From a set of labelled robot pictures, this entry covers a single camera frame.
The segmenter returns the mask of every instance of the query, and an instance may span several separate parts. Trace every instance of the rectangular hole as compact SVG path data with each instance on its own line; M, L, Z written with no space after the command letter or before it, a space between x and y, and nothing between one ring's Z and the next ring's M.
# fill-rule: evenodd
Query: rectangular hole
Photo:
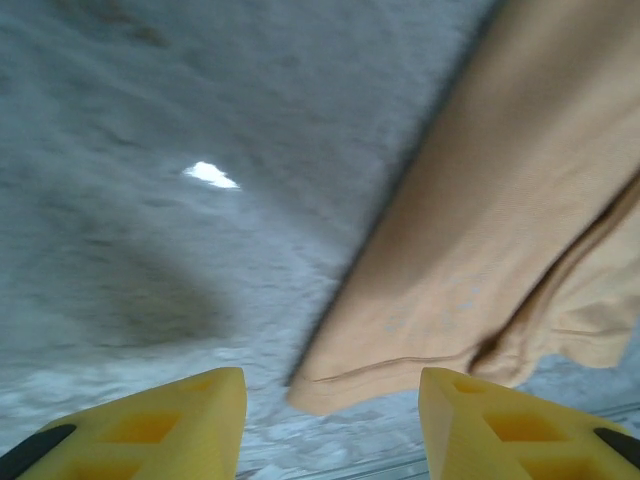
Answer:
M57 480L131 480L140 470L140 465L78 465L64 474L51 478Z
M520 460L531 480L614 480L607 478L587 458Z
M534 413L488 413L484 419L503 442L566 440L549 422Z
M208 390L213 383L214 381L212 379L208 379L201 382L191 383L182 387L182 389L186 392L204 392L205 390Z
M179 413L138 413L113 427L101 441L108 443L160 443L180 419Z
M473 380L456 380L453 386L461 393L483 393L486 388Z

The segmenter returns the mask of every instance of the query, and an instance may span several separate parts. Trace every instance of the orange towel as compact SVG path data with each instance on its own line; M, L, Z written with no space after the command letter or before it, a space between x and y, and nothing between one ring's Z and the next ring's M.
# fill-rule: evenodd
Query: orange towel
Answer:
M640 313L640 2L512 1L294 376L326 414L425 366L616 364Z

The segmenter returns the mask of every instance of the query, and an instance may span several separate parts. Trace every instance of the orange cloth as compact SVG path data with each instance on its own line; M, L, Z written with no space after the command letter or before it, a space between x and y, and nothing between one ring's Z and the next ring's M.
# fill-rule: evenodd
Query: orange cloth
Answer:
M619 360L640 313L640 2L512 1L289 392L326 414L425 366L504 385Z

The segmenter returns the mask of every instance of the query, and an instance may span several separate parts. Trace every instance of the floor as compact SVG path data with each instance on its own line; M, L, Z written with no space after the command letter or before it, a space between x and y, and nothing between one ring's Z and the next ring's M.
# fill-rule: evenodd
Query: floor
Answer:
M316 418L284 383L492 5L4 0L0 453L224 365L245 478L420 452L415 392ZM634 401L638 345L522 388Z

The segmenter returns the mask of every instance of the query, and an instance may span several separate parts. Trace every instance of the black rubber pad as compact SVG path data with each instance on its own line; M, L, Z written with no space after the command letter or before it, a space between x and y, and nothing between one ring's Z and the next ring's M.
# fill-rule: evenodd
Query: black rubber pad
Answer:
M31 435L0 457L0 480L16 480L73 433L75 425L60 425Z
M594 432L603 442L640 470L640 440L608 428L596 428Z

